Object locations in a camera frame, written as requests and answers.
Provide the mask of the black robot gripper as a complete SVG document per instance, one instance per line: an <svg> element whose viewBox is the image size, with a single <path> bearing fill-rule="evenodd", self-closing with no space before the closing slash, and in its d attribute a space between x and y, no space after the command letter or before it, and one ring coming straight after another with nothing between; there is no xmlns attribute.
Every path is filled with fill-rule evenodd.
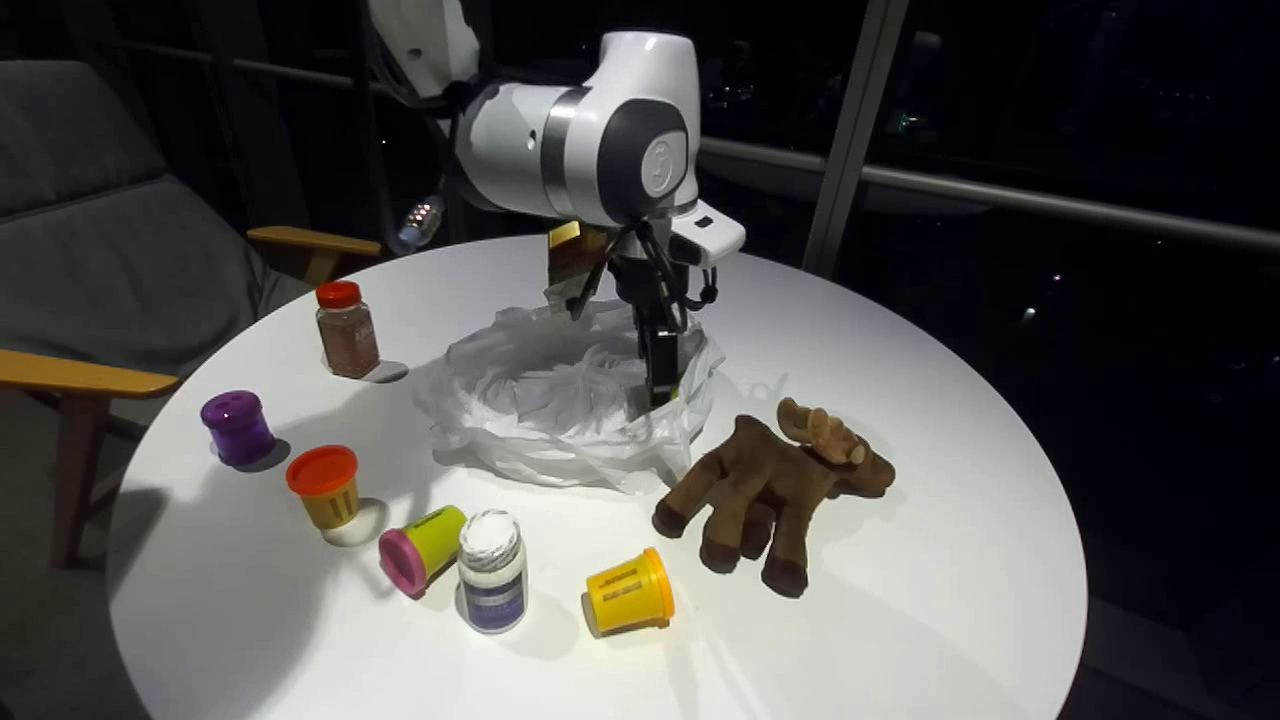
<svg viewBox="0 0 1280 720"><path fill-rule="evenodd" d="M661 408L685 378L695 352L691 314L722 297L722 275L689 251L673 263L625 257L609 272L637 320L650 403Z"/></svg>

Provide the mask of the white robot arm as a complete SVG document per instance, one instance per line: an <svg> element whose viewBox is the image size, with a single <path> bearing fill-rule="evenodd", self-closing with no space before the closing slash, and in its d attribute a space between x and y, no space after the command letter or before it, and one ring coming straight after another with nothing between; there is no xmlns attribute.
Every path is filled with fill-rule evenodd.
<svg viewBox="0 0 1280 720"><path fill-rule="evenodd" d="M667 403L691 310L749 230L702 194L702 63L675 30L609 30L582 83L485 78L465 0L363 0L420 106L446 106L446 183L489 213L558 221L549 304L582 314L606 272L631 309L646 396Z"/></svg>

